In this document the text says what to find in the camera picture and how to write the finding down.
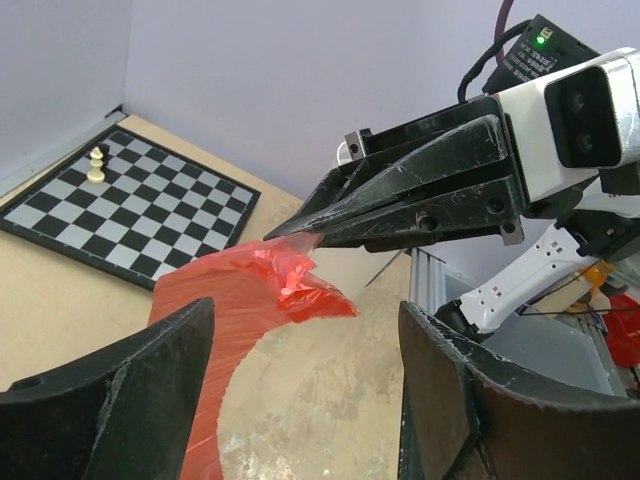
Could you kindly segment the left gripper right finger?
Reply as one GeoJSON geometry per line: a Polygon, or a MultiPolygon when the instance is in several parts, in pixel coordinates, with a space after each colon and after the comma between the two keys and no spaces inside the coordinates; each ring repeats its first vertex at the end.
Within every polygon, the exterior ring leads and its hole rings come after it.
{"type": "Polygon", "coordinates": [[[398,334],[424,478],[638,478],[638,401],[533,372],[412,302],[398,334]]]}

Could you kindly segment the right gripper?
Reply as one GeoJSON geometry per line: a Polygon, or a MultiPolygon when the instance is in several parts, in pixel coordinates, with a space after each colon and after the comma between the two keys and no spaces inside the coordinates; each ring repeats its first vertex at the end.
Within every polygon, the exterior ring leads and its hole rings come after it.
{"type": "Polygon", "coordinates": [[[370,252],[499,235],[519,243],[525,207],[509,119],[497,100],[457,105],[380,134],[332,169],[268,233],[318,234],[323,248],[370,252]]]}

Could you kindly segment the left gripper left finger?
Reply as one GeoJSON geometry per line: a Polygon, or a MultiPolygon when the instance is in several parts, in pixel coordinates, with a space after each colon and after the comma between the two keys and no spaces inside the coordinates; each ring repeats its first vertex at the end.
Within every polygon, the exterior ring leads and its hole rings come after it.
{"type": "Polygon", "coordinates": [[[1,394],[4,479],[177,479],[214,335],[198,299],[1,394]]]}

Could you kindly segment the red trash bag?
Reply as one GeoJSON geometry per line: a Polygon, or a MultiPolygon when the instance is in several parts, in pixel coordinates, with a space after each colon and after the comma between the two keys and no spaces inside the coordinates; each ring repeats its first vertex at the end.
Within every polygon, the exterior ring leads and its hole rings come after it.
{"type": "Polygon", "coordinates": [[[218,419],[241,361],[269,331],[313,318],[355,317],[351,300],[313,274],[318,234],[250,241],[193,260],[161,276],[149,321],[155,323],[194,300],[214,301],[213,346],[185,453],[184,479],[220,479],[218,419]]]}

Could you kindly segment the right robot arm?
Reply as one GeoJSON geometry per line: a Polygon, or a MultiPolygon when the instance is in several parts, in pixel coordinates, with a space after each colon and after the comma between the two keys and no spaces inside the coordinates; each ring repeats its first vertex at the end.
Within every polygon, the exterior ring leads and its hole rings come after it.
{"type": "Polygon", "coordinates": [[[639,249],[639,53],[600,54],[543,16],[502,35],[463,76],[456,103],[345,138],[330,170],[273,237],[386,252],[548,227],[483,285],[437,311],[474,340],[563,277],[639,249]]]}

